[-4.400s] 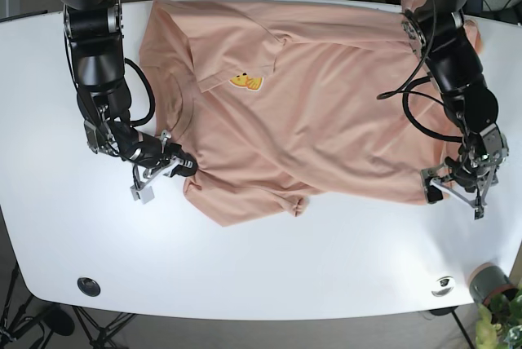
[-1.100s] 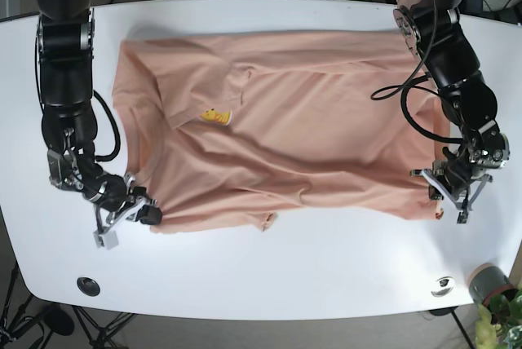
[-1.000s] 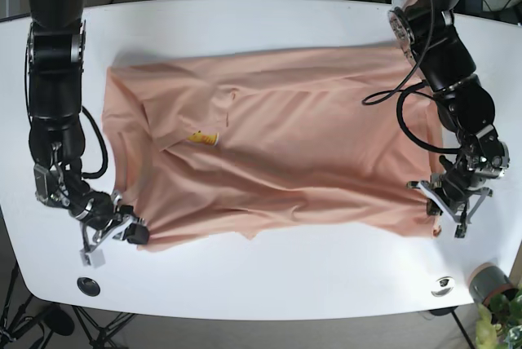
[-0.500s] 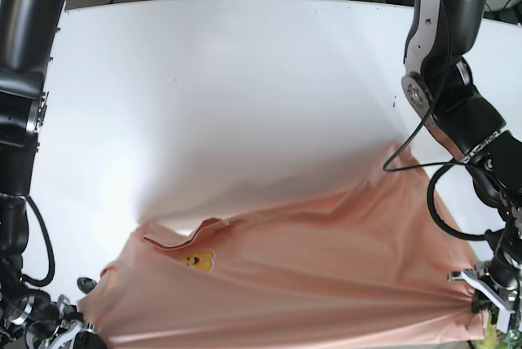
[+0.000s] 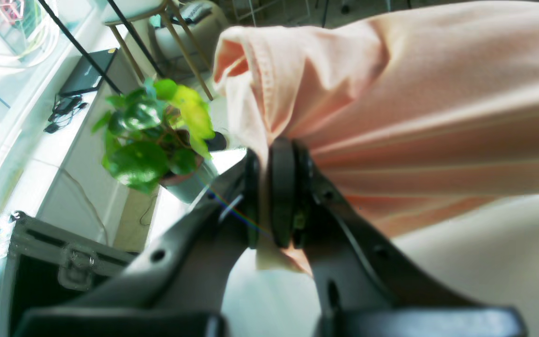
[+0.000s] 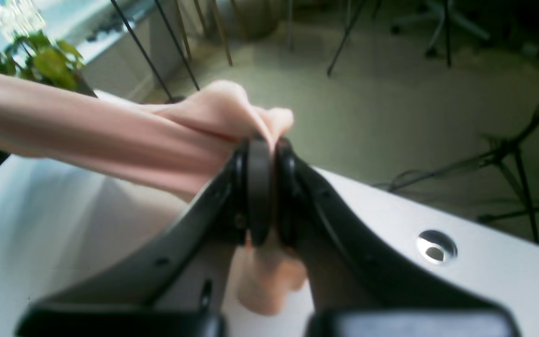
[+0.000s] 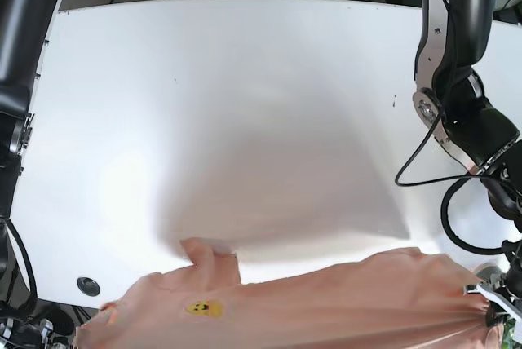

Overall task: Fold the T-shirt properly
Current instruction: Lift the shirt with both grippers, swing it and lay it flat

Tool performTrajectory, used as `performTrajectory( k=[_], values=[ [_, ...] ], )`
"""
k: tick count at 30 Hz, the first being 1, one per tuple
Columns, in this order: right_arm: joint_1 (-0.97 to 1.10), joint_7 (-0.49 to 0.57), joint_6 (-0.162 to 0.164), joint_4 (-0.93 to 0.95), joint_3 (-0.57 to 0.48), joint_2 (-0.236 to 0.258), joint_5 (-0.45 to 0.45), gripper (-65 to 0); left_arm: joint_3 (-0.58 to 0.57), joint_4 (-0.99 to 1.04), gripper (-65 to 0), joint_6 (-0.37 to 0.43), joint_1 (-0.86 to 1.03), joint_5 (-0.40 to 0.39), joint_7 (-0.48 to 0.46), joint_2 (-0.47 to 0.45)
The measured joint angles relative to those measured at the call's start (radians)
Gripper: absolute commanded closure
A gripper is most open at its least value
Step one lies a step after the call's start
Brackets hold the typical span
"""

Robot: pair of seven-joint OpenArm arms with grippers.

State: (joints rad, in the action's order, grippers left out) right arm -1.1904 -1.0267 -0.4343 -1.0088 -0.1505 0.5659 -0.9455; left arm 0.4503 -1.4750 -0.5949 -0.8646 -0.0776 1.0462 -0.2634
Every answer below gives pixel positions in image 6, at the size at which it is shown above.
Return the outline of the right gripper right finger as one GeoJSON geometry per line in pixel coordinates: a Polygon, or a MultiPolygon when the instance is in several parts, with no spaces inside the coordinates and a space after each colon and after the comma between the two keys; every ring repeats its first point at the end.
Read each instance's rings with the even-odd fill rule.
{"type": "Polygon", "coordinates": [[[335,188],[277,144],[278,235],[302,259],[316,308],[306,337],[518,337],[503,306],[397,252],[335,188]]]}

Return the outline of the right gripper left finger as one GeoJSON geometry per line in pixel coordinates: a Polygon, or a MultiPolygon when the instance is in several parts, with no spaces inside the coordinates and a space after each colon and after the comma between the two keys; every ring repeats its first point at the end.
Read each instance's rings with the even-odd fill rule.
{"type": "Polygon", "coordinates": [[[122,261],[32,303],[18,337],[224,337],[219,312],[236,248],[271,223],[272,158],[243,140],[170,229],[122,261]]]}

